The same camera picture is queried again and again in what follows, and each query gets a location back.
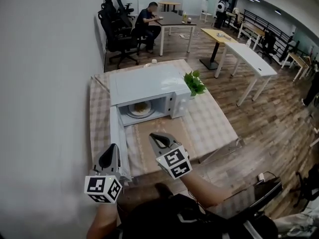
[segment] white bottle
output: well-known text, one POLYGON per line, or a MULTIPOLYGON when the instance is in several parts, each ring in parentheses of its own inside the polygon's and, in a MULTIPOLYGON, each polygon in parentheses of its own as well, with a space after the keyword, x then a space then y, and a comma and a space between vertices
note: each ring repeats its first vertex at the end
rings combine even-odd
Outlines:
POLYGON ((151 63, 146 64, 144 67, 157 66, 158 61, 156 59, 152 59, 151 63))
POLYGON ((247 46, 247 47, 250 47, 250 44, 251 44, 251 37, 250 37, 249 40, 247 41, 246 46, 247 46))

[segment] wooden floor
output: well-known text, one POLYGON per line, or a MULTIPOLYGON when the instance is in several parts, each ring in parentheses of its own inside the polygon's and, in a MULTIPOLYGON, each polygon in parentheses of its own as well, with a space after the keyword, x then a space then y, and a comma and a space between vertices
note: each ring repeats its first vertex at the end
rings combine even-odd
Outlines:
MULTIPOLYGON (((289 190, 298 185, 296 171, 307 176, 308 170, 319 160, 318 149, 309 148, 315 139, 313 121, 309 110, 301 104, 301 98, 307 94, 310 82, 300 81, 296 85, 292 79, 296 70, 285 68, 280 70, 279 65, 273 61, 272 67, 278 72, 259 98, 253 102, 253 94, 260 86, 258 82, 251 94, 241 107, 236 106, 245 89, 253 77, 253 73, 242 64, 235 77, 230 77, 230 72, 236 63, 236 58, 227 54, 223 69, 218 79, 214 78, 214 71, 208 71, 199 61, 202 57, 210 57, 215 41, 211 40, 200 28, 211 28, 210 23, 199 22, 191 45, 191 53, 187 53, 188 40, 181 39, 179 34, 188 33, 185 29, 172 29, 172 35, 165 33, 164 53, 159 56, 160 38, 156 40, 154 54, 141 52, 141 64, 150 63, 156 58, 160 61, 185 59, 193 70, 201 72, 201 80, 206 85, 214 99, 217 101, 237 134, 243 139, 244 146, 239 150, 218 160, 208 162, 195 168, 203 178, 217 186, 231 188, 233 192, 256 182, 256 176, 265 171, 270 171, 280 176, 284 191, 269 203, 265 209, 271 218, 297 213, 303 206, 294 209, 296 198, 289 190)), ((230 29, 223 28, 225 32, 235 34, 230 29)), ((223 45, 219 47, 216 60, 219 61, 223 52, 223 45)), ((125 60, 121 68, 134 66, 135 63, 125 60)), ((107 70, 115 70, 116 65, 107 65, 107 70)), ((186 188, 179 180, 173 181, 168 177, 157 178, 149 175, 140 180, 140 184, 125 190, 119 203, 127 208, 157 197, 153 184, 164 181, 174 193, 187 194, 186 188)))

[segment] potted plant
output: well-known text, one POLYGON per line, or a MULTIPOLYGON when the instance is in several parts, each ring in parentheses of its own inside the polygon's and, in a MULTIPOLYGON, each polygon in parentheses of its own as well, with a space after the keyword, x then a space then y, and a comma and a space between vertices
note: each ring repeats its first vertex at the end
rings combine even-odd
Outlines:
POLYGON ((191 91, 191 98, 194 98, 197 94, 203 94, 206 89, 205 85, 199 79, 199 71, 195 70, 186 73, 184 76, 184 80, 191 91))

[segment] black table base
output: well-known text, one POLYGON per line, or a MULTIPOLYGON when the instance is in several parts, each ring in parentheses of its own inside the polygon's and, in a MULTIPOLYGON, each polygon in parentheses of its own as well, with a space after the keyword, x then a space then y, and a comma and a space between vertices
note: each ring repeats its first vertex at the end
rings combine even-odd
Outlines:
POLYGON ((201 58, 200 59, 200 62, 206 66, 206 68, 208 70, 216 70, 218 68, 218 63, 215 61, 215 57, 216 57, 216 54, 217 54, 217 51, 218 51, 218 48, 219 48, 219 43, 216 42, 216 45, 215 45, 215 48, 214 48, 214 51, 213 51, 213 54, 211 55, 211 58, 201 58))

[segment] white marker cube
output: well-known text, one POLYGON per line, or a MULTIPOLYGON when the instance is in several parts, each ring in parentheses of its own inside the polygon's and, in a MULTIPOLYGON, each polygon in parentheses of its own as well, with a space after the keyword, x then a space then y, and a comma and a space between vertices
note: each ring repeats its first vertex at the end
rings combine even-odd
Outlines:
POLYGON ((156 158, 156 161, 174 180, 192 170, 188 160, 188 153, 183 146, 156 158))
POLYGON ((122 185, 114 176, 85 176, 84 193, 97 203, 116 202, 122 185))

